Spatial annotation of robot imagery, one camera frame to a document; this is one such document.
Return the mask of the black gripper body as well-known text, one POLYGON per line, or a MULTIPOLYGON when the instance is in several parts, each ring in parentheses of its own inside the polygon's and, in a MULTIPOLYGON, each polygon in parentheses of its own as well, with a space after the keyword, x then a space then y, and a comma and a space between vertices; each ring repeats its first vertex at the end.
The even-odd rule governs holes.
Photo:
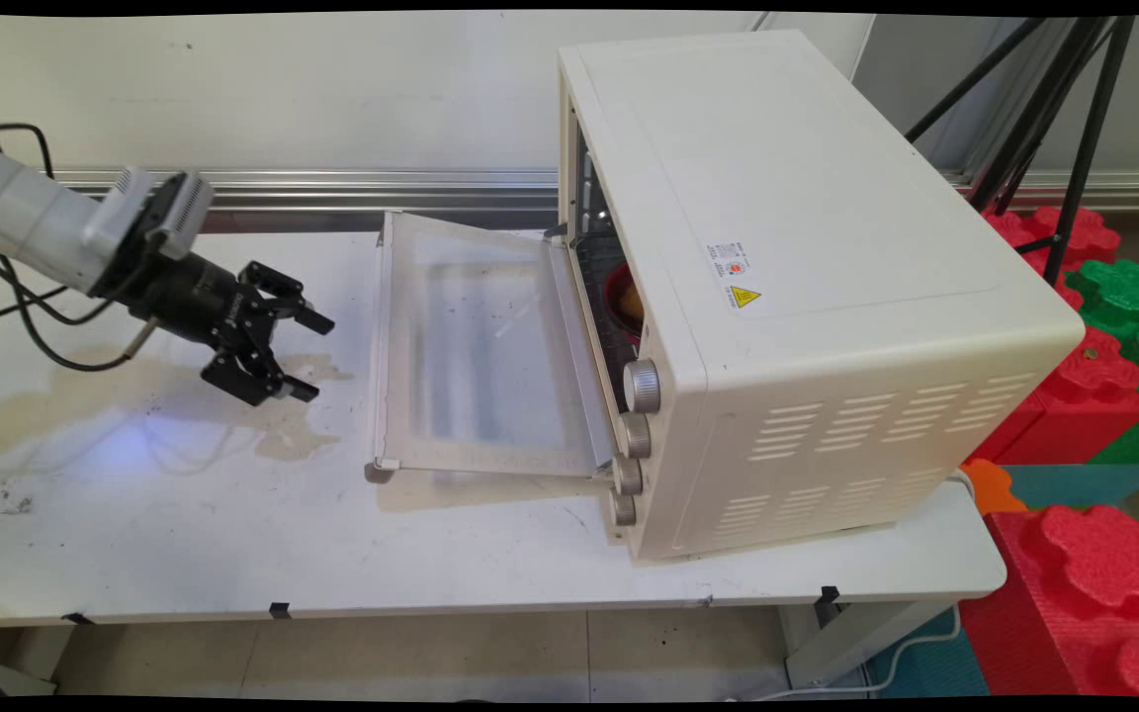
POLYGON ((213 350, 243 351, 265 338, 263 303, 247 275, 235 275, 207 257, 167 260, 149 255, 118 260, 95 283, 96 298, 113 298, 131 316, 157 320, 172 336, 213 350))

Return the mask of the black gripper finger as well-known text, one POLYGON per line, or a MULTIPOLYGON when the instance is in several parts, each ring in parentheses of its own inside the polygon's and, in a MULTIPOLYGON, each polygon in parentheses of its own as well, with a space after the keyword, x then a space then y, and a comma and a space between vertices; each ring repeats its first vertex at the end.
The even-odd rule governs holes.
POLYGON ((214 357, 202 369, 202 379, 248 406, 293 398, 312 402, 320 390, 286 373, 273 355, 271 334, 239 333, 222 336, 214 357))
POLYGON ((305 298, 302 281, 271 269, 270 265, 249 261, 238 275, 238 287, 244 296, 244 312, 296 321, 320 336, 326 336, 335 328, 334 320, 322 316, 305 298))

